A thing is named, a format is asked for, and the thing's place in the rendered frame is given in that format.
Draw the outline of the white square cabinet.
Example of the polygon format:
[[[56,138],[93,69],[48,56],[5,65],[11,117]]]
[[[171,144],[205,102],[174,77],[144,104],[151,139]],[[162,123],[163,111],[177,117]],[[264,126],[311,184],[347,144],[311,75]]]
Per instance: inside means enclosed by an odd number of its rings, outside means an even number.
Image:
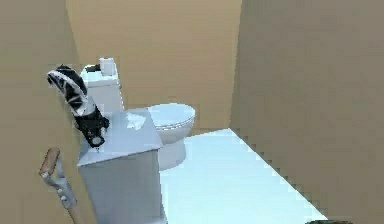
[[[101,146],[82,142],[77,167],[97,224],[168,224],[158,162],[162,147],[146,108],[112,114]]]

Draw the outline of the black and white faucet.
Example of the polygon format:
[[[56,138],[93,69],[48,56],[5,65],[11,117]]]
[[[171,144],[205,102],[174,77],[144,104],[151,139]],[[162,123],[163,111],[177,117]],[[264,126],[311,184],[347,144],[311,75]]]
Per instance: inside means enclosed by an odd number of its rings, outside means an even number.
[[[62,94],[74,118],[75,127],[87,143],[92,148],[104,144],[104,132],[109,128],[109,119],[101,114],[88,95],[82,77],[73,68],[61,64],[47,73],[47,81]]]

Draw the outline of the wooden handled grey tool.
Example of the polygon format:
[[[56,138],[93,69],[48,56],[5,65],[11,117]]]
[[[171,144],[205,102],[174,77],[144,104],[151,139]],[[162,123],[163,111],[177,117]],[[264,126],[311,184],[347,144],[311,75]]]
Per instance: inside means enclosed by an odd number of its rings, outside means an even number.
[[[87,224],[82,217],[70,182],[65,176],[59,148],[54,147],[47,150],[38,174],[46,185],[55,190],[73,224]]]

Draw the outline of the dark round object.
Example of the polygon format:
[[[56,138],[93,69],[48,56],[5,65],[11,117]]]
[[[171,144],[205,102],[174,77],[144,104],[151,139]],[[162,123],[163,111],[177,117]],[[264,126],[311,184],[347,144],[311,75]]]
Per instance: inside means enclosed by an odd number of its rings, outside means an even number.
[[[313,220],[305,222],[304,224],[354,224],[347,220]]]

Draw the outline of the white toilet paper roll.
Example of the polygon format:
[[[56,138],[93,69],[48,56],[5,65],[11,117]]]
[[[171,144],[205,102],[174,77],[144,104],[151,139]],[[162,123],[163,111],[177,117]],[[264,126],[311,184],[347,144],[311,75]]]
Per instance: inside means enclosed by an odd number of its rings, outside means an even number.
[[[100,58],[100,70],[103,76],[113,76],[116,73],[116,65],[113,58]]]

